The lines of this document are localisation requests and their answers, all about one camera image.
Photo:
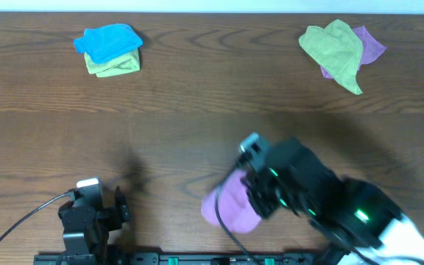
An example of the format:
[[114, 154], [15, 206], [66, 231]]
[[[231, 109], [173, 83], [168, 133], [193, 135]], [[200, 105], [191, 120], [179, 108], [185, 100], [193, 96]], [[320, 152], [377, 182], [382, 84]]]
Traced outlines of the purple microfiber cloth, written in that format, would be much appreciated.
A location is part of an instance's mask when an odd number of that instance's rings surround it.
[[[261, 222], [261, 217], [253, 210], [247, 196], [247, 187], [241, 182], [246, 172], [235, 170], [227, 179], [219, 198], [219, 213], [227, 229], [232, 233], [249, 233]], [[219, 227], [215, 212], [216, 187], [202, 200], [203, 218], [211, 225]]]

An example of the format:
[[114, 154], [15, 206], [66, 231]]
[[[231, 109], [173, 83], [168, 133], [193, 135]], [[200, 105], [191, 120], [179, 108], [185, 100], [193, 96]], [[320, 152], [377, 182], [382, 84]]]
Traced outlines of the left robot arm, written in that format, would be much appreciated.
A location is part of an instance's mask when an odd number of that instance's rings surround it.
[[68, 192], [70, 201], [59, 208], [66, 250], [57, 263], [128, 264], [129, 256], [115, 245], [109, 245], [109, 233], [119, 230], [131, 219], [125, 195], [115, 190], [113, 206], [102, 202], [99, 184], [75, 188]]

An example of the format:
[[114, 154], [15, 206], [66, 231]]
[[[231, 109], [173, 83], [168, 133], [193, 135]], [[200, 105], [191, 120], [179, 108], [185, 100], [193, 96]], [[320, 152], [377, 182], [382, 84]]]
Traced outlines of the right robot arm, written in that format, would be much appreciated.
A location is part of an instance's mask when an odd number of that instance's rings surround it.
[[271, 144], [252, 134], [239, 163], [253, 210], [278, 208], [308, 217], [330, 242], [317, 264], [424, 264], [424, 238], [412, 220], [372, 183], [339, 178], [296, 138]]

